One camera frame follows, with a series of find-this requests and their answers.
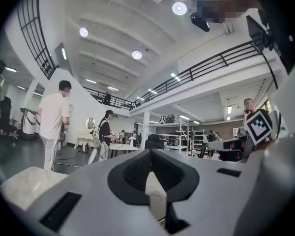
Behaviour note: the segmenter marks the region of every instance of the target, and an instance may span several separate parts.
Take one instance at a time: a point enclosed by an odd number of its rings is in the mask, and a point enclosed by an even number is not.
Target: white pants
[[[107,160],[108,151],[109,151],[109,146],[104,141],[102,141],[100,151],[99,151],[98,162]]]
[[[58,140],[47,139],[41,136],[41,140],[45,145],[45,163],[44,169],[47,171],[54,170],[54,160],[58,148]]]

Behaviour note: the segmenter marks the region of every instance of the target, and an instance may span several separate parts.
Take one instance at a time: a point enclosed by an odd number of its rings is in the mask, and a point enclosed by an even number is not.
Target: ceiling
[[[173,13],[177,1],[191,8],[190,0],[83,0],[79,25],[88,29],[88,36],[79,43],[81,84],[101,91],[111,86],[122,97],[164,52],[186,37],[206,34],[190,22],[190,12]],[[142,58],[133,59],[134,51]],[[154,84],[169,78],[171,66],[166,69],[166,76],[155,76]]]
[[[266,79],[254,80],[248,83],[239,83],[232,87],[223,87],[218,92],[209,95],[198,94],[153,111],[166,116],[173,114],[176,118],[179,115],[184,115],[191,118],[191,120],[203,122],[212,120],[225,121],[227,116],[230,116],[231,120],[239,119],[243,116],[244,99],[251,98],[255,100],[263,86],[266,87],[265,81]],[[231,114],[227,114],[228,106],[232,106]],[[137,118],[137,121],[143,121],[142,115],[137,116]]]
[[[13,85],[28,89],[34,77],[14,52],[5,31],[0,33],[0,59],[6,63],[7,67],[17,70],[16,73],[4,70],[2,76]],[[44,92],[44,88],[41,84],[37,85],[36,92],[40,94]]]

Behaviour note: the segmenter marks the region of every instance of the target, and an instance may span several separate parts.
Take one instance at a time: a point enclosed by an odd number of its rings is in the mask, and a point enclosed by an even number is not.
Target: black rectangular slot
[[[81,197],[80,194],[67,192],[39,222],[57,232]]]
[[[217,172],[225,174],[225,175],[229,175],[229,176],[232,176],[232,177],[239,177],[240,174],[241,174],[240,171],[234,171],[234,170],[225,169],[225,168],[218,169]]]

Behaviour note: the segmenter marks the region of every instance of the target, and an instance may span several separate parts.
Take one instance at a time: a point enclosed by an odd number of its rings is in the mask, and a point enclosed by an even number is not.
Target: ceiling light
[[[132,53],[132,57],[133,57],[134,59],[140,59],[140,58],[142,58],[142,53],[140,53],[139,51],[134,51],[134,52]]]
[[[86,29],[85,27],[82,27],[82,28],[80,29],[80,35],[81,35],[82,37],[86,37],[88,34],[89,34],[89,31],[88,31],[88,29]]]
[[[15,70],[15,69],[13,69],[13,68],[6,67],[5,69],[6,69],[6,70],[8,70],[8,71],[10,71],[10,72],[15,72],[15,73],[16,73],[16,70]]]
[[[116,90],[116,91],[119,91],[119,89],[116,89],[116,88],[112,88],[112,87],[107,87],[108,89],[110,90]]]
[[[190,120],[190,118],[186,117],[186,116],[183,116],[183,115],[180,115],[179,116],[180,118],[183,118],[183,119],[186,119],[186,120]]]
[[[176,2],[174,3],[172,10],[176,15],[181,16],[187,12],[187,6],[182,2]]]
[[[233,108],[232,106],[227,107],[227,113],[228,114],[231,114],[232,113],[232,108]]]
[[[36,94],[36,95],[39,95],[39,96],[43,96],[42,94],[40,94],[40,93],[37,93],[37,92],[34,92],[34,94]]]
[[[62,50],[62,56],[65,60],[67,60],[67,56],[65,55],[65,51],[64,51],[64,48],[61,49]]]
[[[88,80],[88,79],[85,79],[85,80],[88,81],[88,82],[92,82],[92,83],[96,84],[96,81],[91,81],[91,80]]]

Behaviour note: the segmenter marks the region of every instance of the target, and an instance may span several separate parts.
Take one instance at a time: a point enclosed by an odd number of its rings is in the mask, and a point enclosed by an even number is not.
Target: gray floor
[[[78,164],[88,163],[90,154],[78,152],[81,147],[74,149],[73,145],[62,148],[57,155],[58,163]],[[6,146],[5,141],[0,142],[0,184],[31,166],[42,168],[44,166],[45,150],[42,141],[25,141],[18,139],[16,147]],[[65,165],[56,165],[55,172],[70,174],[79,168]]]

